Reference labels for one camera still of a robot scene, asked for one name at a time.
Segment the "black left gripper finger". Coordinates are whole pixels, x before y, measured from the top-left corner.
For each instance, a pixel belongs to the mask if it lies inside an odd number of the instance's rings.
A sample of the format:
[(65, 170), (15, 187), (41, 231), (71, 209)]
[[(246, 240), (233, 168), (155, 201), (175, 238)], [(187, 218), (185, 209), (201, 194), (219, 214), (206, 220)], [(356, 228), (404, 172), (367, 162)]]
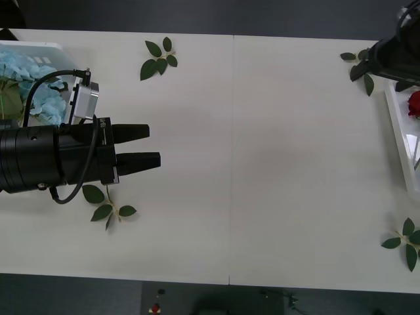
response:
[(117, 154), (117, 173), (119, 176), (131, 175), (161, 166), (159, 152), (138, 152)]
[(122, 144), (134, 140), (148, 138), (150, 128), (145, 124), (116, 124), (113, 125), (113, 138), (115, 144)]

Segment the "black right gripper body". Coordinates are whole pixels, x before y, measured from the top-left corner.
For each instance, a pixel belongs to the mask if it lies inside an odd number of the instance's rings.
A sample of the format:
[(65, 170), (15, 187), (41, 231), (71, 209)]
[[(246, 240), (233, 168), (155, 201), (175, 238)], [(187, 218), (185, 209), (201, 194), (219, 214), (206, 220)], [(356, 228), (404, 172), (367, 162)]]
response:
[(419, 82), (419, 59), (395, 38), (374, 44), (368, 52), (367, 65), (369, 72), (380, 77)]

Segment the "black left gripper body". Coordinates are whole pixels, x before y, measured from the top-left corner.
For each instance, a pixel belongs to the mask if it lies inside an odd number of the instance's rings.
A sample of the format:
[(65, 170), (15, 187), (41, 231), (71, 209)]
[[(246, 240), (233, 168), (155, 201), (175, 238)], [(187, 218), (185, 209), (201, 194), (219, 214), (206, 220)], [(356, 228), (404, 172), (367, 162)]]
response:
[[(59, 135), (59, 154), (67, 184), (77, 184), (91, 145), (92, 124), (70, 125)], [(98, 119), (98, 135), (89, 170), (84, 182), (100, 181), (103, 185), (117, 184), (117, 159), (108, 117)]]

